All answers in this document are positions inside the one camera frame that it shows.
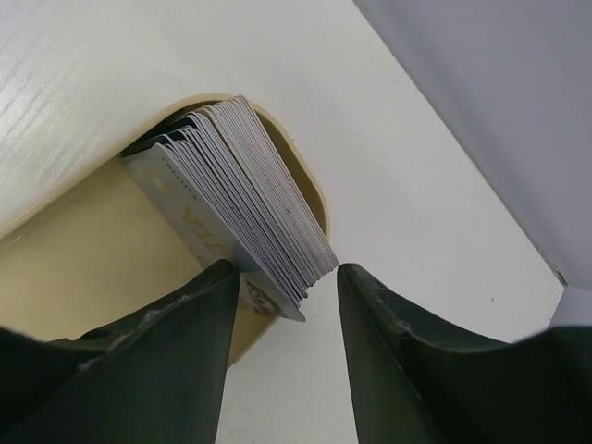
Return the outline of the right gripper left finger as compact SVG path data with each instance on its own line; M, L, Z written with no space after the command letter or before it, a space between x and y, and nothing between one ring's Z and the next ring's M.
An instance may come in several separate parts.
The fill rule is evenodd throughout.
M212 443L240 276L220 260L77 339L1 332L5 443Z

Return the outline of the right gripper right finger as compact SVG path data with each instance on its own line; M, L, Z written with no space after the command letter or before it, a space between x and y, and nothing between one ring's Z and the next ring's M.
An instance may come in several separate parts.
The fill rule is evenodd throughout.
M357 264L337 273L362 443L587 443L591 329L514 343L430 313Z

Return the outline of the silver VIP credit card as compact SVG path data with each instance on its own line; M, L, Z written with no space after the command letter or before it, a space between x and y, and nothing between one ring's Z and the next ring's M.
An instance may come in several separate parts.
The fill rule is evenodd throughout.
M162 143L129 147L123 162L134 182L163 214L203 265L227 259L241 274L240 299L259 313L302 322L304 315L269 269L268 250L260 257L238 209L214 196L218 180L180 160Z

